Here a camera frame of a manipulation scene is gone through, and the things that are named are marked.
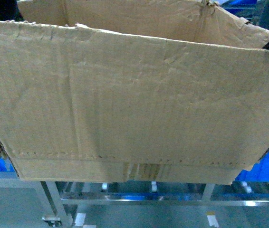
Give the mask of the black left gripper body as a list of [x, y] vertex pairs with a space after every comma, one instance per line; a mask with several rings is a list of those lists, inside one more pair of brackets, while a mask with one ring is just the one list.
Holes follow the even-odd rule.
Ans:
[[0, 0], [0, 21], [24, 21], [16, 0]]

